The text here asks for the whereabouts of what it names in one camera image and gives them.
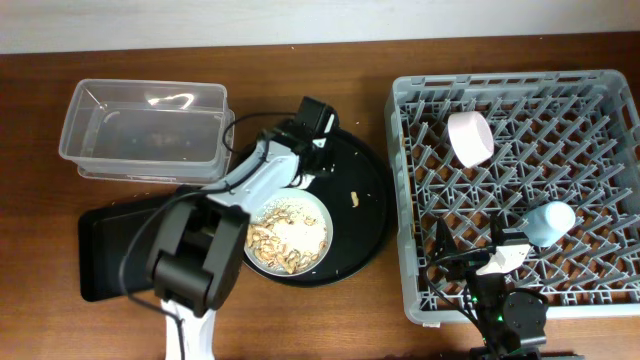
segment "round black tray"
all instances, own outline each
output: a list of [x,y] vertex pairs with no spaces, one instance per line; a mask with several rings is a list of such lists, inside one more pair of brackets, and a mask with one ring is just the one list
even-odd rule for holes
[[[337,130],[331,135],[335,168],[331,176],[316,178],[306,191],[329,210],[333,240],[329,252],[311,271],[293,277],[265,273],[245,255],[244,263],[260,275],[282,284],[314,287],[331,284],[357,273],[382,249],[395,219],[391,174],[362,141]],[[353,207],[351,192],[360,200]]]

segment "food crumb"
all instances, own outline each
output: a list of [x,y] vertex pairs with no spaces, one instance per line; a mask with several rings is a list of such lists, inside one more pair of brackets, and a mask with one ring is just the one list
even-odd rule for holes
[[353,202],[353,207],[358,207],[358,205],[360,205],[358,194],[355,191],[351,192],[351,201]]

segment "gray plastic rack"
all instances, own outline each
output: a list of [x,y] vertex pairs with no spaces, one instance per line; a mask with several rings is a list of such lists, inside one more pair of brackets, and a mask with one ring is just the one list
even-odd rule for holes
[[[490,160],[464,169],[448,116],[479,111],[495,140]],[[423,326],[467,321],[420,280],[436,217],[459,246],[490,241],[489,216],[520,216],[552,200],[576,211],[555,245],[532,249],[508,281],[549,297],[549,318],[640,315],[640,121],[613,70],[408,76],[385,107],[398,206],[398,255],[407,317]],[[464,284],[434,275],[462,303]]]

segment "wooden table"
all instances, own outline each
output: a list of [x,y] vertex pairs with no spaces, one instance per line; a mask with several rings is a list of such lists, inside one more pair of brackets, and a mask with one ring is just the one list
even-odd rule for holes
[[[125,299],[80,297],[78,217],[171,190],[86,180],[59,157],[81,79],[221,83],[236,114],[295,111],[311,95],[386,161],[382,110],[399,76],[613,68],[637,96],[639,58],[640,33],[0,56],[0,357],[163,358],[162,317]],[[238,145],[268,124],[240,126]],[[318,289],[279,285],[243,267],[216,320],[220,359],[440,359],[481,345],[471,325],[425,329],[407,320],[395,239],[356,276]],[[549,321],[546,332],[548,352],[640,356],[640,318]]]

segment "white cup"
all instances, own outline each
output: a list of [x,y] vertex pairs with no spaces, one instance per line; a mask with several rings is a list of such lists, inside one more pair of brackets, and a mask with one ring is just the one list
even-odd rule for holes
[[455,113],[447,122],[449,140],[458,160],[473,167],[493,155],[493,135],[487,120],[477,111]]

